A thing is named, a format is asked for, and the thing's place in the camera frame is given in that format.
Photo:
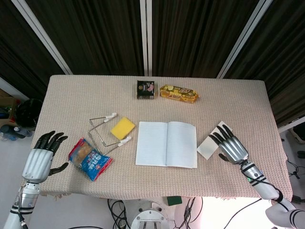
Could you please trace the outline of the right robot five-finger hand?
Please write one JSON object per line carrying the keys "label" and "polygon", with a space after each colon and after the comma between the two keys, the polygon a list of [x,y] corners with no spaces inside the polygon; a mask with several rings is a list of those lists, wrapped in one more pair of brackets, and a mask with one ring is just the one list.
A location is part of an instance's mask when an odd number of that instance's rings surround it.
{"label": "right robot five-finger hand", "polygon": [[248,151],[227,125],[217,125],[216,130],[217,132],[212,132],[209,137],[222,150],[222,153],[219,154],[220,158],[237,165],[248,159]]}

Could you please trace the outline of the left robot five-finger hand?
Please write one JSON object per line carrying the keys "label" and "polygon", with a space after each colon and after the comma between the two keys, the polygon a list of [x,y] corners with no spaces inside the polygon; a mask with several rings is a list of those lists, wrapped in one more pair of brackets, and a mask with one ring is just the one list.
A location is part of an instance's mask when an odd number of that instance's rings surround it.
{"label": "left robot five-finger hand", "polygon": [[55,133],[55,131],[51,131],[43,134],[29,153],[22,177],[27,182],[41,184],[49,176],[65,170],[69,165],[67,162],[57,168],[51,168],[51,165],[61,143],[67,138],[63,132]]}

